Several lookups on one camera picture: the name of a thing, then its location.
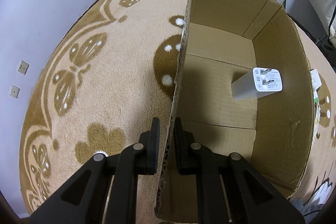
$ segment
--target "white dot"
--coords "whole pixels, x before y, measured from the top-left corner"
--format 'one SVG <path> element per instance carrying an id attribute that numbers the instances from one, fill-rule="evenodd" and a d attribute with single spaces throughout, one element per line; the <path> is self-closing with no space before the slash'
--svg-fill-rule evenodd
<path id="1" fill-rule="evenodd" d="M 98 150 L 98 151 L 96 151 L 95 153 L 94 153 L 94 155 L 95 154 L 104 154 L 106 157 L 108 157 L 109 155 L 105 152 L 105 151 L 103 151 L 103 150 Z"/>
<path id="2" fill-rule="evenodd" d="M 162 84 L 165 86 L 170 86 L 173 84 L 173 79 L 171 78 L 170 75 L 164 75 L 162 77 Z"/>
<path id="3" fill-rule="evenodd" d="M 176 25 L 178 26 L 182 26 L 184 24 L 183 18 L 180 18 L 180 17 L 176 18 L 175 22 L 176 22 Z"/>
<path id="4" fill-rule="evenodd" d="M 173 47 L 171 45 L 166 45 L 165 46 L 165 51 L 166 52 L 170 52 L 173 49 Z"/>

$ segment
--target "metal screw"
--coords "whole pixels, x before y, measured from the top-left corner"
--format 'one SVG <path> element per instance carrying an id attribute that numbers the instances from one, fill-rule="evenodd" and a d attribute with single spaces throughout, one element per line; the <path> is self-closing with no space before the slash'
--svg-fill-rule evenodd
<path id="1" fill-rule="evenodd" d="M 192 143 L 190 146 L 193 150 L 199 150 L 202 147 L 199 143 Z"/>
<path id="2" fill-rule="evenodd" d="M 104 155 L 103 155 L 102 153 L 98 153 L 98 154 L 95 154 L 95 155 L 93 156 L 93 159 L 94 159 L 95 161 L 101 161 L 103 158 L 104 158 Z"/>
<path id="3" fill-rule="evenodd" d="M 241 155 L 239 153 L 237 153 L 237 152 L 231 153 L 230 157 L 233 160 L 240 160 L 242 158 Z"/>
<path id="4" fill-rule="evenodd" d="M 135 145 L 133 145 L 133 148 L 135 150 L 141 150 L 143 148 L 143 144 L 142 143 L 136 143 Z"/>

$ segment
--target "corrugated cardboard edge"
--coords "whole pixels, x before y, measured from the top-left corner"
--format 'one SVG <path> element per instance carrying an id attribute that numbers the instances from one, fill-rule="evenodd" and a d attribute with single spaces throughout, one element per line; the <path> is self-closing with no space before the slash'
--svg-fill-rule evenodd
<path id="1" fill-rule="evenodd" d="M 308 58 L 307 58 L 307 56 L 306 56 L 305 49 L 304 49 L 304 47 L 303 47 L 303 44 L 302 44 L 300 35 L 299 35 L 299 33 L 298 33 L 298 30 L 297 30 L 297 28 L 296 28 L 295 23 L 293 22 L 293 20 L 292 20 L 291 18 L 289 18 L 289 19 L 290 19 L 290 22 L 292 23 L 292 26 L 293 26 L 293 28 L 294 28 L 294 30 L 295 30 L 295 33 L 296 33 L 296 35 L 297 35 L 297 37 L 298 37 L 298 39 L 299 39 L 299 42 L 300 42 L 302 51 L 303 51 L 303 53 L 304 53 L 304 55 L 305 55 L 305 60 L 306 60 L 307 67 L 308 67 L 308 69 L 310 70 L 310 69 L 311 69 L 311 67 L 310 67 L 310 63 L 309 63 L 309 60 L 308 60 Z M 299 187 L 300 187 L 300 185 L 301 185 L 301 182 L 302 182 L 302 179 L 303 179 L 303 177 L 305 176 L 305 174 L 306 174 L 306 172 L 307 172 L 308 158 L 310 157 L 310 153 L 311 153 L 311 150 L 312 150 L 312 144 L 313 144 L 313 143 L 312 143 L 312 140 L 313 140 L 313 134 L 314 134 L 314 123 L 312 123 L 310 132 L 311 132 L 311 134 L 310 134 L 310 143 L 311 143 L 311 144 L 310 144 L 310 149 L 309 149 L 309 151 L 308 151 L 308 153 L 307 153 L 307 156 L 306 156 L 306 158 L 305 158 L 304 168 L 303 168 L 303 170 L 302 170 L 302 172 L 301 172 L 300 178 L 299 178 L 298 183 L 296 184 L 294 190 L 292 190 L 292 189 L 288 189 L 288 186 L 287 186 L 287 185 L 285 185 L 284 183 L 282 183 L 281 181 L 279 181 L 279 180 L 277 180 L 277 179 L 275 179 L 275 178 L 273 178 L 273 177 L 270 177 L 270 176 L 265 175 L 265 174 L 261 174 L 261 175 L 263 175 L 263 177 L 265 177 L 268 181 L 270 181 L 271 184 L 273 184 L 273 186 L 276 187 L 276 189 L 278 189 L 278 191 L 280 191 L 280 192 L 285 196 L 285 198 L 290 198 L 292 195 L 295 194 L 295 192 L 299 189 Z"/>
<path id="2" fill-rule="evenodd" d="M 306 57 L 307 66 L 308 66 L 309 70 L 311 70 L 311 66 L 310 66 L 309 60 L 308 60 L 308 58 L 306 56 L 305 48 L 303 47 L 303 44 L 302 44 L 299 32 L 297 31 L 296 25 L 295 25 L 295 23 L 293 22 L 293 20 L 291 18 L 290 18 L 290 22 L 292 23 L 293 28 L 295 29 L 297 37 L 299 38 L 299 41 L 300 41 L 303 53 L 304 53 L 304 55 Z M 288 196 L 286 198 L 290 198 L 292 195 L 295 194 L 295 192 L 299 189 L 299 187 L 301 185 L 301 182 L 302 182 L 302 179 L 303 179 L 303 177 L 305 176 L 305 174 L 307 172 L 308 159 L 310 157 L 310 153 L 311 153 L 311 150 L 313 148 L 313 142 L 312 141 L 313 141 L 313 134 L 314 134 L 314 123 L 312 123 L 312 128 L 310 129 L 310 132 L 311 132 L 311 134 L 310 134 L 310 143 L 311 144 L 310 144 L 310 149 L 309 149 L 308 155 L 307 155 L 306 160 L 305 160 L 304 170 L 303 170 L 303 172 L 301 174 L 301 177 L 300 177 L 300 179 L 299 179 L 299 181 L 298 181 L 298 183 L 296 185 L 295 190 L 293 191 L 293 193 L 290 196 Z"/>
<path id="3" fill-rule="evenodd" d="M 170 151 L 170 146 L 172 144 L 173 130 L 174 130 L 174 125 L 175 125 L 177 106 L 179 103 L 179 94 L 181 90 L 183 66 L 184 66 L 184 60 L 185 60 L 186 49 L 187 49 L 187 36 L 188 36 L 187 34 L 189 30 L 189 15 L 190 15 L 191 2 L 192 0 L 187 0 L 187 6 L 185 9 L 184 27 L 183 27 L 182 36 L 181 36 L 181 50 L 180 50 L 180 54 L 177 60 L 177 70 L 176 70 L 176 76 L 174 79 L 175 91 L 174 91 L 172 108 L 170 112 L 169 125 L 167 128 L 168 133 L 166 137 L 166 146 L 164 149 L 164 155 L 163 155 L 162 162 L 161 162 L 160 180 L 159 180 L 159 186 L 157 189 L 156 206 L 154 208 L 156 217 L 159 217 L 159 212 L 160 212 L 161 204 L 162 204 L 161 202 L 162 194 L 161 193 L 163 192 L 165 184 L 166 184 L 165 173 L 166 173 L 167 164 L 169 161 L 169 151 Z"/>

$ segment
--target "cardboard box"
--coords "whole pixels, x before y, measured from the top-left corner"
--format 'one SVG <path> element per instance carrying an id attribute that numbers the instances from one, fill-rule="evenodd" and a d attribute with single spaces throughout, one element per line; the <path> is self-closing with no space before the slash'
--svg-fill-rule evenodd
<path id="1" fill-rule="evenodd" d="M 157 216 L 197 222 L 196 179 L 178 175 L 172 151 L 175 117 L 197 142 L 223 155 L 239 152 L 291 196 L 314 125 L 310 68 L 293 22 L 275 0 L 188 0 L 185 22 Z M 235 101 L 231 83 L 253 67 L 277 69 L 283 90 Z"/>

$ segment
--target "cardboard box flap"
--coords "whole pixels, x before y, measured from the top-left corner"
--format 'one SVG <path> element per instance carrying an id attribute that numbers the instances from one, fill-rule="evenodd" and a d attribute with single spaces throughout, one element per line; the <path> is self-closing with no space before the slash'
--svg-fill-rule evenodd
<path id="1" fill-rule="evenodd" d="M 209 126 L 206 124 L 182 122 L 183 130 L 192 132 L 195 142 L 210 148 L 214 153 L 229 155 L 238 152 L 250 160 L 255 139 L 254 129 Z"/>
<path id="2" fill-rule="evenodd" d="M 203 26 L 189 25 L 187 54 L 227 62 L 246 68 L 256 66 L 252 41 L 239 35 Z"/>
<path id="3" fill-rule="evenodd" d="M 185 122 L 255 129 L 257 100 L 236 101 L 231 95 L 232 81 L 249 70 L 187 54 L 177 116 Z"/>
<path id="4" fill-rule="evenodd" d="M 193 0 L 190 22 L 243 35 L 268 0 Z"/>
<path id="5" fill-rule="evenodd" d="M 265 6 L 261 9 L 257 17 L 248 27 L 243 37 L 254 39 L 257 34 L 265 27 L 271 18 L 280 10 L 282 6 L 273 0 L 268 0 Z"/>
<path id="6" fill-rule="evenodd" d="M 310 69 L 290 18 L 281 8 L 253 39 L 258 67 L 277 68 L 283 90 L 258 99 L 251 162 L 295 189 L 305 170 L 314 126 Z"/>

